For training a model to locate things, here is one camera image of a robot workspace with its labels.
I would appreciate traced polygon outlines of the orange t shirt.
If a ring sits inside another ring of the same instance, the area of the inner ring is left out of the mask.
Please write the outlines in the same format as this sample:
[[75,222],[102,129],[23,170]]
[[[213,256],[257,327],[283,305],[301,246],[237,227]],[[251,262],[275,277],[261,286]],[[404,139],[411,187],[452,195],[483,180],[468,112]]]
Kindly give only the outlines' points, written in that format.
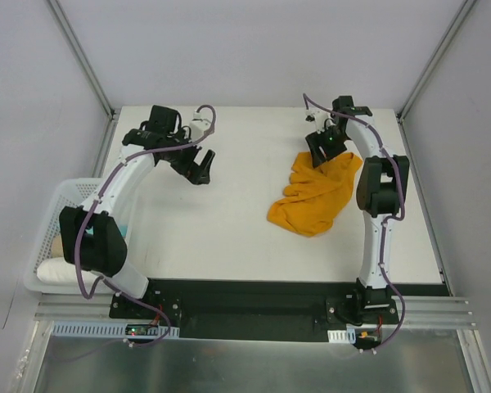
[[354,180],[362,166],[362,159],[352,152],[318,167],[313,167],[309,152],[299,153],[283,198],[270,206],[267,221],[304,237],[327,232],[351,201]]

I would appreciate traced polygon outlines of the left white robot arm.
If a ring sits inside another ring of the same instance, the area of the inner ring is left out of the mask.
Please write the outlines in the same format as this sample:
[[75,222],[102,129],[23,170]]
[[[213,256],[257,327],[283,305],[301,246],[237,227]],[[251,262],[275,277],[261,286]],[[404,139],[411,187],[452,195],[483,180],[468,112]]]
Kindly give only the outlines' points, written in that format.
[[64,259],[74,266],[81,295],[89,300],[100,282],[128,294],[128,308],[138,318],[155,313],[156,298],[147,292],[149,280],[128,260],[128,247],[117,220],[144,178],[166,162],[193,185],[210,181],[215,153],[201,162],[201,143],[215,131],[217,114],[211,105],[199,106],[188,124],[179,111],[153,106],[147,120],[130,129],[122,140],[114,168],[96,190],[76,207],[59,215]]

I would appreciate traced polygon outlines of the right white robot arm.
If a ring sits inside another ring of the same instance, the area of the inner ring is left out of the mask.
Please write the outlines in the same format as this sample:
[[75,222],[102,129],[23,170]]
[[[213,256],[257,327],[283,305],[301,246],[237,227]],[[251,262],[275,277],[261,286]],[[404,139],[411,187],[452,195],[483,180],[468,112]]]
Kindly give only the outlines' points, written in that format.
[[355,106],[351,96],[339,96],[331,108],[303,96],[306,120],[315,125],[305,138],[313,167],[325,164],[345,152],[352,142],[363,160],[355,192],[363,214],[364,247],[362,268],[352,295],[335,307],[342,322],[361,326],[384,317],[396,318],[390,281],[390,240],[394,223],[405,218],[409,159],[387,147],[376,130],[372,110]]

